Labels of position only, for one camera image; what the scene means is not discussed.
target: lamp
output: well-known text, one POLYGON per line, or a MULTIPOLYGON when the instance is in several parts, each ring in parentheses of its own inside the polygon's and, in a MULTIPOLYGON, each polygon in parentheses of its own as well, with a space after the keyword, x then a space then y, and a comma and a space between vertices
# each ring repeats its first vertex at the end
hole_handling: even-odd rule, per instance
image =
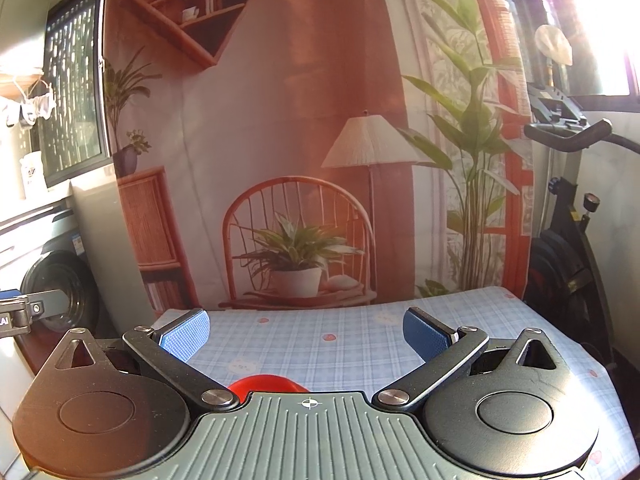
MULTIPOLYGON (((421 162, 423 159, 398 131, 381 115, 369 115, 347 120, 334 145, 327 153, 322 168, 366 166, 369 171, 369 213, 374 239, 374 186, 371 167, 394 162, 421 162)), ((376 255, 373 255, 372 282, 377 282, 376 255)))

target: white flower pot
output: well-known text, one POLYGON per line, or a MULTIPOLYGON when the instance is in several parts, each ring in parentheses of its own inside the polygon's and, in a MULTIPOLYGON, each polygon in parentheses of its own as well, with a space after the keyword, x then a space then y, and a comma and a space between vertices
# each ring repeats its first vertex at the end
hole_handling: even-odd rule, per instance
POLYGON ((322 269, 272 270, 273 286, 283 298, 312 298, 318 295, 322 269))

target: dark plant pot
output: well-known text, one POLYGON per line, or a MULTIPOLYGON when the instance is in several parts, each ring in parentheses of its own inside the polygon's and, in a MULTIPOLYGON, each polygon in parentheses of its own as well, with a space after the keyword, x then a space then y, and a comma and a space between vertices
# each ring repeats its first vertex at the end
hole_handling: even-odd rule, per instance
POLYGON ((138 154, 132 144, 128 144, 119 152, 113 154, 113 167, 116 176, 127 176, 136 171, 138 166, 138 154))

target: lampshade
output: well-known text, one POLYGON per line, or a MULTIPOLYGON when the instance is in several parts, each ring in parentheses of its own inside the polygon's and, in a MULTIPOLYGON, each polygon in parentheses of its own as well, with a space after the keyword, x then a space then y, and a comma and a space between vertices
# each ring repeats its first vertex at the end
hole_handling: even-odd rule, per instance
POLYGON ((423 159, 380 115, 349 119, 322 163, 323 168, 370 166, 423 159))

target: round washing machine door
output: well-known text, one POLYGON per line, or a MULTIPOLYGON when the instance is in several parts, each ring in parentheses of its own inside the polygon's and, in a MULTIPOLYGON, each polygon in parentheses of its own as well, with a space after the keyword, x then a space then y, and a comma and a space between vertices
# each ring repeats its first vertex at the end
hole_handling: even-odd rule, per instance
POLYGON ((69 298, 69 308, 60 316, 41 320, 44 327, 61 334, 76 326, 93 332, 98 323, 99 294, 87 264, 68 251, 43 254, 25 274, 20 291, 29 294, 56 288, 69 298))

